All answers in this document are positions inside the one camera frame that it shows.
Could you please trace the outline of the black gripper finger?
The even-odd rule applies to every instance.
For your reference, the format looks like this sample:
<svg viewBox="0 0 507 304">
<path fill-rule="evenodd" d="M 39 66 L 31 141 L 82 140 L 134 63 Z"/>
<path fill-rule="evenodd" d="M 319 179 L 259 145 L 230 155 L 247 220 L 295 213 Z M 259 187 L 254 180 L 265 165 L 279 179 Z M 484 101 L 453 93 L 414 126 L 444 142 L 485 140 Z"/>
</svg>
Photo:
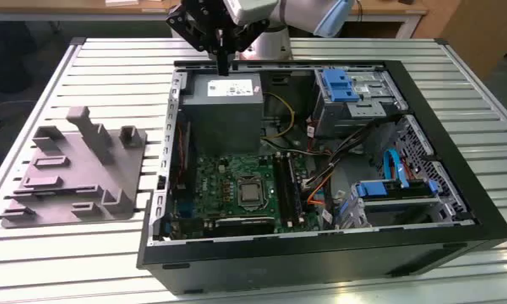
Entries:
<svg viewBox="0 0 507 304">
<path fill-rule="evenodd" d="M 223 75 L 230 74 L 230 63 L 235 53 L 247 50 L 267 27 L 267 19 L 247 25 L 237 25 L 231 20 L 226 21 L 223 27 Z"/>
<path fill-rule="evenodd" d="M 167 24 L 186 42 L 199 51 L 206 51 L 217 62 L 218 74 L 223 75 L 223 51 L 218 40 L 218 31 L 211 26 L 201 26 L 197 19 L 189 18 L 185 6 L 177 6 L 167 17 Z"/>
</svg>

